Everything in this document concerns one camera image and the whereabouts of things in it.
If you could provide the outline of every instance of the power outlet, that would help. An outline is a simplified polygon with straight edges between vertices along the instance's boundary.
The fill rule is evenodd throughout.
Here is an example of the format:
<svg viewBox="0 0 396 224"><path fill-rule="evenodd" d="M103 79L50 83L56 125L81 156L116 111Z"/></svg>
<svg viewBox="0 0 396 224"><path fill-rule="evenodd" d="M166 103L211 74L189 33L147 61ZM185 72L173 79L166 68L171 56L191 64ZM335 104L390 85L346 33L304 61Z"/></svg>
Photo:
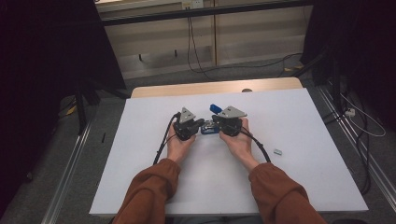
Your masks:
<svg viewBox="0 0 396 224"><path fill-rule="evenodd" d="M182 1L182 2L181 2L181 9L187 10L187 9L191 9L191 8L193 8L192 5L191 5L191 0L189 0L189 1Z"/></svg>
<svg viewBox="0 0 396 224"><path fill-rule="evenodd" d="M204 0L192 0L192 8L203 8L204 7Z"/></svg>

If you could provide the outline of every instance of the cable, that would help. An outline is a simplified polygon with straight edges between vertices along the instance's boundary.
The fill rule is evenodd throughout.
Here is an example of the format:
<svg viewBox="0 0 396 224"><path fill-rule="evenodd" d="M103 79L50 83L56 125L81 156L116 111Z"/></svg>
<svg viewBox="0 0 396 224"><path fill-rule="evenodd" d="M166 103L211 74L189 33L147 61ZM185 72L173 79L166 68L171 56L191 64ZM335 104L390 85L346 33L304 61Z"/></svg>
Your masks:
<svg viewBox="0 0 396 224"><path fill-rule="evenodd" d="M259 142L259 140L257 140L255 137L253 137L253 134L251 134L245 127L242 127L243 129L245 129L246 132L242 131L242 130L238 130L233 126L227 125L228 128L234 129L238 132L240 132L241 134L246 135L247 137L251 138L256 145L259 147L259 149L262 151L262 154L264 155L264 158L267 160L267 162L271 162L270 157L268 156L267 151L265 151L264 145Z"/></svg>
<svg viewBox="0 0 396 224"><path fill-rule="evenodd" d="M385 130L385 128L382 127L382 125L379 124L375 119L373 119L372 117L370 117L370 115L366 114L364 111L360 110L357 106L355 106L354 104L352 104L343 94L341 94L341 96L342 96L350 105L352 105L352 106L355 107L358 111L360 111L362 114L364 114L364 115L367 116L369 119L371 119L378 127L380 127L380 128L382 129L383 133L382 133L382 134L369 133L369 132L367 132L366 130L364 130L362 127L360 127L357 123L355 123L355 122L353 121L352 117L349 116L349 120L350 120L358 129L360 129L361 131L363 131L363 132L365 132L365 133L368 133L368 134L370 134L371 136L374 136L374 137L383 137L383 136L385 136L385 134L387 134L387 131Z"/></svg>
<svg viewBox="0 0 396 224"><path fill-rule="evenodd" d="M367 130L367 125L368 125L368 120L367 120L367 114L365 114L364 112L364 104L361 101L361 98L358 96L360 104L361 104L361 113L360 111L358 111L359 113L359 117L361 118L361 120L363 121L363 129ZM353 105L355 104L355 102L353 101L353 99L350 99L350 103L352 103ZM358 135L358 137L355 140L355 145L356 145L356 149L358 150L359 156L361 157L361 164L363 165L364 168L364 185L362 188L360 188L360 193L361 195L365 195L370 191L371 188L371 178L370 178L370 135L367 134L367 142L366 142L366 161L363 158L363 154L361 151L361 147L360 147L360 138L362 137L362 135L364 134L364 131L361 131Z"/></svg>
<svg viewBox="0 0 396 224"><path fill-rule="evenodd" d="M208 79L213 80L213 81L218 81L218 80L215 80L215 79L209 77L207 75L207 72L215 71L215 70L218 70L218 69L229 69L229 68L262 68L262 67L267 67L267 66L278 64L278 63L282 63L282 62L284 63L285 60L287 60L288 58L290 58L292 56L295 56L295 55L301 55L302 54L302 53L289 54L289 55L286 55L282 60L276 61L274 63L268 63L268 64L262 64L262 65L235 65L235 66L226 66L226 67L214 67L214 68L210 68L210 69L204 70L202 68L201 64L200 64L200 61L199 61L199 58L198 58L198 54L197 54L197 51L196 51L194 33L193 33L193 28L192 28L192 21L191 21L190 17L188 17L187 19L188 19L188 22L189 22L189 48L188 48L188 53L187 53L187 62L189 64L189 68L194 73L203 73ZM191 49L190 42L191 42L191 39L192 39L192 43L194 45L195 57L197 59L198 65L200 67L199 70L195 70L195 69L193 69L191 67L191 62L190 62L190 49Z"/></svg>
<svg viewBox="0 0 396 224"><path fill-rule="evenodd" d="M196 46L195 46L194 32L193 32L193 29L192 29L192 21L191 21L191 18L190 18L190 17L188 17L187 20L188 20L188 22L189 22L189 49L188 49L188 52L187 52L187 61L188 61L188 63L189 63L189 67L190 67L190 69L191 69L192 72L196 72L195 70L192 69L191 64L190 64L190 42L191 42L191 37L192 37L192 44L194 45L195 57L196 57L196 59L197 59L199 68L200 68L200 70L201 70L201 72L199 72L199 73L203 73L203 74L207 77L207 79L209 79L209 80L217 81L217 80L215 80L215 79L209 77L209 76L206 74L206 72L204 71L204 69L202 69L201 63L199 62L199 58L198 58L197 48L196 48Z"/></svg>
<svg viewBox="0 0 396 224"><path fill-rule="evenodd" d="M285 60L287 60L287 59L289 59L289 58L291 58L293 56L296 56L296 55L302 55L302 53L289 54L289 55L286 55L285 57L283 57L283 59L282 59L282 71L280 72L280 74L277 77L281 77L283 75L283 73L285 72Z"/></svg>
<svg viewBox="0 0 396 224"><path fill-rule="evenodd" d="M166 136L168 135L169 129L171 128L172 121L173 121L174 119L176 119L176 118L179 118L179 116L180 116L180 112L176 113L176 114L171 118L171 120L169 121L168 127L166 128L166 131L165 131L165 136L163 137L163 142L161 143L160 148L159 148L158 151L157 151L157 155L155 156L154 163L152 163L153 165L157 164L158 159L160 158L161 153L163 152L163 148L165 147L166 143L167 143L172 137L174 137L174 135L173 135L173 136L169 137L169 138L166 140Z"/></svg>

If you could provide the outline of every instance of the person's left hand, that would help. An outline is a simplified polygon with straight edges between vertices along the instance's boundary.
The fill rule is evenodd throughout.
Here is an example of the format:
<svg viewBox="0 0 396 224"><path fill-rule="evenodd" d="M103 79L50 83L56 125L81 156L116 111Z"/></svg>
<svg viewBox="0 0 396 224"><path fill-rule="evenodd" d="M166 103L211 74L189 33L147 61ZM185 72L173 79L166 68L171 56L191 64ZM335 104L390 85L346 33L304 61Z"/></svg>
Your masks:
<svg viewBox="0 0 396 224"><path fill-rule="evenodd" d="M186 158L189 154L190 146L195 141L196 135L193 135L189 140L181 141L175 132L173 127L173 123L169 128L168 134L168 155L167 159L175 161L177 164L181 164L181 162Z"/></svg>

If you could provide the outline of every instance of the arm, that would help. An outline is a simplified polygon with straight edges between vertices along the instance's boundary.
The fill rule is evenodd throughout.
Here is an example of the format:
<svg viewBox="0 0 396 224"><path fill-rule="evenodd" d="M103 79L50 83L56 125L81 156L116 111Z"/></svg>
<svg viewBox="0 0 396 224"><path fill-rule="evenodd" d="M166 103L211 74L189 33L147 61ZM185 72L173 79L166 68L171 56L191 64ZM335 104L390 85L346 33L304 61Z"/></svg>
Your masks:
<svg viewBox="0 0 396 224"><path fill-rule="evenodd" d="M248 131L248 120L242 119ZM251 154L251 139L220 132L231 153L249 171L253 197L264 223L325 223L308 201L305 189L272 163L259 164Z"/></svg>
<svg viewBox="0 0 396 224"><path fill-rule="evenodd" d="M128 188L122 206L113 224L120 223L164 223L165 202L177 190L179 164L189 152L195 135L187 141L174 136L173 125L169 129L167 159L161 160L137 174Z"/></svg>

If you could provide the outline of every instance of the white paper sheet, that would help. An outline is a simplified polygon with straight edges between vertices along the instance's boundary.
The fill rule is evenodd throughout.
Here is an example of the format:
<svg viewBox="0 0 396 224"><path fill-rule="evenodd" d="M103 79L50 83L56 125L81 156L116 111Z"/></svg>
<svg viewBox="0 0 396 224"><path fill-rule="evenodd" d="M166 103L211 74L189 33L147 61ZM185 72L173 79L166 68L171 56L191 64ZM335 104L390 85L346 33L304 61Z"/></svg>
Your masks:
<svg viewBox="0 0 396 224"><path fill-rule="evenodd" d="M367 210L355 182L306 89L222 93L127 100L90 214L114 215L132 178L156 156L169 119L186 106L210 119L211 104L247 113L250 131L272 163L302 184L318 211ZM282 150L281 156L273 153ZM255 158L265 161L253 143ZM165 157L166 148L161 158ZM198 134L182 164L177 194L166 213L187 215L257 214L248 172L218 134Z"/></svg>

